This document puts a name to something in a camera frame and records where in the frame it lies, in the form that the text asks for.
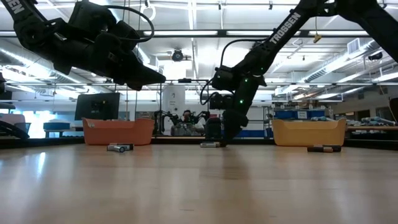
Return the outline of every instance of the computer monitor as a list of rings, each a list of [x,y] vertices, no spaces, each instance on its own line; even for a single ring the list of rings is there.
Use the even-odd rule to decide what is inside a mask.
[[[77,98],[75,121],[88,119],[118,119],[120,93],[80,95]]]

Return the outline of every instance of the battery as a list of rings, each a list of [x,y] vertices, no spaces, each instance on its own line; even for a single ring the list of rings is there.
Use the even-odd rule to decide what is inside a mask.
[[[202,142],[200,143],[200,147],[219,147],[219,142]]]
[[[319,145],[307,147],[307,152],[341,152],[341,146],[337,145]]]
[[[114,151],[114,152],[125,152],[125,151],[132,151],[134,150],[133,144],[120,144],[120,143],[111,143],[106,148],[107,151]]]
[[[109,145],[110,146],[124,146],[124,148],[126,148],[126,151],[134,150],[134,144],[129,144],[129,143],[111,143]]]

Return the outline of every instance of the wooden tabletop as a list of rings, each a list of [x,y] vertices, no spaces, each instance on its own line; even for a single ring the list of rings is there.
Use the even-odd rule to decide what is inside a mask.
[[[398,153],[52,146],[0,151],[0,223],[398,223]]]

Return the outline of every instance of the tan bin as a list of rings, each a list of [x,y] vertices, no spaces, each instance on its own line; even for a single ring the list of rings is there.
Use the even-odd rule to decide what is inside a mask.
[[[273,120],[278,146],[339,145],[344,143],[346,120],[286,122]]]

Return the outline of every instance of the orange bin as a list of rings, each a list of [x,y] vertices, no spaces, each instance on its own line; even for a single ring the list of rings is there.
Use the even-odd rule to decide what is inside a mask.
[[[155,121],[103,121],[83,118],[83,131],[87,145],[108,145],[129,143],[136,146],[148,145],[152,141]]]
[[[344,143],[346,120],[288,122],[273,120],[278,146],[339,145]]]

